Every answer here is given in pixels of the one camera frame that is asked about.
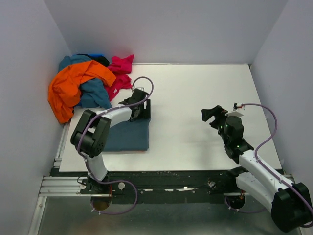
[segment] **navy blue cloth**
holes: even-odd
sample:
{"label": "navy blue cloth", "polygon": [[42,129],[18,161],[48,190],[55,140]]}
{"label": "navy blue cloth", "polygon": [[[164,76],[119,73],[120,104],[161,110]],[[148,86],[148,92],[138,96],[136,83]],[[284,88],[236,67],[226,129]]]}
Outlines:
{"label": "navy blue cloth", "polygon": [[87,55],[87,54],[79,54],[79,55],[85,55],[89,57],[91,60],[95,60],[99,62],[101,65],[104,65],[105,67],[109,66],[110,64],[108,59],[102,55]]}
{"label": "navy blue cloth", "polygon": [[150,119],[121,122],[109,130],[105,152],[146,151],[149,148]]}
{"label": "navy blue cloth", "polygon": [[64,69],[66,66],[90,61],[91,59],[85,55],[73,55],[71,57],[65,56],[63,60],[59,63],[59,71]]}
{"label": "navy blue cloth", "polygon": [[95,78],[80,85],[83,95],[80,104],[83,108],[102,107],[109,109],[112,107],[107,91],[103,87],[101,80]]}

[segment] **white table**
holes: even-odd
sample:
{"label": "white table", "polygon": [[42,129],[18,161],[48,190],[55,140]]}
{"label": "white table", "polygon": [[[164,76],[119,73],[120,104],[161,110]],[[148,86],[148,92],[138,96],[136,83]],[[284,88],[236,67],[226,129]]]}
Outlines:
{"label": "white table", "polygon": [[[150,148],[144,153],[103,153],[109,171],[228,170],[237,167],[225,153],[221,137],[209,122],[201,120],[201,109],[216,105],[231,111],[234,102],[260,103],[248,65],[134,65],[132,79],[151,78]],[[137,87],[150,90],[149,82]],[[131,96],[122,90],[113,105]],[[62,154],[60,172],[86,171],[85,163],[70,143],[82,110],[72,118]],[[244,138],[256,147],[269,135],[264,112],[246,107],[242,117]],[[281,169],[273,141],[259,154],[272,167]]]}

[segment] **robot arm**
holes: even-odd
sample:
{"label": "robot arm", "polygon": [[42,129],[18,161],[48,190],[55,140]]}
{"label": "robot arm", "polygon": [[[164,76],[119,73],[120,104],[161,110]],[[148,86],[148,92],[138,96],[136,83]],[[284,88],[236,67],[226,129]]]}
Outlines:
{"label": "robot arm", "polygon": [[303,183],[295,184],[288,180],[260,157],[256,159],[253,147],[243,138],[244,126],[239,116],[237,111],[229,113],[219,105],[213,109],[202,109],[202,120],[215,118],[210,125],[222,137],[227,155],[244,168],[244,172],[236,175],[237,187],[257,199],[284,232],[312,221],[308,207],[282,182],[292,186],[312,207],[308,188]]}
{"label": "robot arm", "polygon": [[[125,99],[118,106],[113,107],[110,112],[99,116],[86,132],[80,151],[84,154],[84,160],[88,169],[88,175],[97,181],[102,181],[108,173],[102,158],[102,151],[106,144],[109,129],[120,122],[133,121],[137,118],[150,118],[150,100],[144,104],[128,107],[131,104],[142,101],[148,94],[140,89],[133,91],[132,97]],[[104,111],[93,112],[85,110],[71,136],[71,143],[78,148],[82,133],[90,120]]]}

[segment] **folded blue towel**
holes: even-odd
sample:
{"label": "folded blue towel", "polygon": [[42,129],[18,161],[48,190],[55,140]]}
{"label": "folded blue towel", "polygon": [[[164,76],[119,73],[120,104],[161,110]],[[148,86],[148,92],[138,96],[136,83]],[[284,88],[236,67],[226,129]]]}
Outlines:
{"label": "folded blue towel", "polygon": [[147,151],[149,123],[150,119],[139,119],[121,122],[110,128],[103,151]]}

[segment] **white wall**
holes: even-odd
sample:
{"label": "white wall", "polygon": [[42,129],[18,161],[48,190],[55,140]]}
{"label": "white wall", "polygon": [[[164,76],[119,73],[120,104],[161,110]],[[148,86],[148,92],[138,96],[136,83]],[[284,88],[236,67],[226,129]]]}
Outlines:
{"label": "white wall", "polygon": [[283,168],[309,187],[313,199],[312,0],[288,1],[251,69],[261,102],[277,114],[274,143]]}
{"label": "white wall", "polygon": [[61,126],[47,101],[69,49],[42,0],[0,8],[0,234],[27,234]]}
{"label": "white wall", "polygon": [[45,0],[73,52],[252,63],[287,0]]}

